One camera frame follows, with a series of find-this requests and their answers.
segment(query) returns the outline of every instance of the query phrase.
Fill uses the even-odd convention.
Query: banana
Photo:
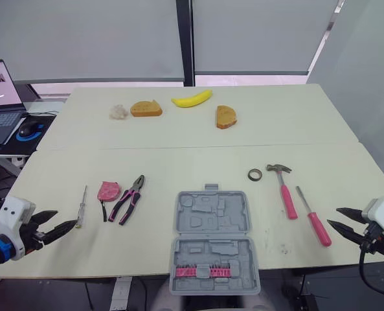
[[[212,90],[207,89],[206,91],[203,91],[202,93],[194,95],[193,97],[172,98],[172,102],[177,107],[188,108],[188,107],[193,107],[198,104],[201,104],[205,100],[208,100],[211,96],[212,96]]]

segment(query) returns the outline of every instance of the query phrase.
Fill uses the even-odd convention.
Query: cotton ball
[[[127,116],[128,112],[124,109],[123,105],[115,105],[109,112],[109,118],[114,120],[122,120]]]

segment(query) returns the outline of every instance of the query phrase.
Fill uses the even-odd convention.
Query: computer mouse
[[[39,130],[39,123],[37,121],[28,121],[22,123],[19,127],[18,134],[20,137],[29,137],[32,134],[35,134]]]

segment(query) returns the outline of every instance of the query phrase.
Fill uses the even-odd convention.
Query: pink pliers
[[[141,197],[140,189],[143,186],[143,184],[144,184],[144,175],[140,175],[140,177],[137,178],[136,181],[134,181],[133,186],[130,189],[124,191],[121,199],[115,204],[113,210],[111,211],[111,214],[108,217],[109,222],[114,221],[117,213],[120,210],[120,207],[124,204],[125,201],[128,200],[129,197],[131,197],[130,206],[128,207],[126,213],[124,214],[124,216],[121,218],[119,222],[120,225],[124,225],[126,223],[128,217],[130,217],[130,215],[134,210],[135,204]]]

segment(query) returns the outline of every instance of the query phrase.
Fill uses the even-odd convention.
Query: bread slice
[[[163,113],[160,105],[155,100],[136,102],[130,109],[134,117],[156,117]]]
[[[236,112],[228,106],[218,106],[216,110],[216,127],[225,129],[236,123]]]

